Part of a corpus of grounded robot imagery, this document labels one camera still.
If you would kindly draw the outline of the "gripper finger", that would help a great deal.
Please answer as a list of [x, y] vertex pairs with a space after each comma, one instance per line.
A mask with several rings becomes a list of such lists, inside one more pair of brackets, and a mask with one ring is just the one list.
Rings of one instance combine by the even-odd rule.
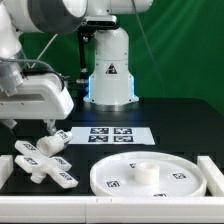
[[55, 120], [47, 119], [45, 120], [46, 130], [50, 135], [54, 135], [57, 132], [57, 128], [55, 126]]
[[7, 127], [10, 131], [17, 125], [14, 119], [0, 119], [0, 123]]

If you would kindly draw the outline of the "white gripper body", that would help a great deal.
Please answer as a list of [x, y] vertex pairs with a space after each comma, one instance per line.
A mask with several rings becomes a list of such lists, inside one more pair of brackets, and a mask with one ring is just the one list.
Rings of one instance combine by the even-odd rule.
[[74, 107], [66, 87], [55, 74], [28, 76], [18, 93], [0, 93], [0, 119], [65, 119]]

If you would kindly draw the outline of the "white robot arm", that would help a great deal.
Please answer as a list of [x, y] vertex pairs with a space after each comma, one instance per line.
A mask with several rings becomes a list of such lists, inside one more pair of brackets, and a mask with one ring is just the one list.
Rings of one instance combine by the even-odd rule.
[[128, 70], [129, 37], [118, 14], [137, 15], [153, 0], [0, 0], [0, 122], [38, 119], [56, 132], [55, 122], [74, 107], [64, 78], [47, 63], [33, 71], [23, 54], [20, 33], [70, 34], [95, 38], [95, 69], [87, 79], [88, 106], [120, 111], [138, 101]]

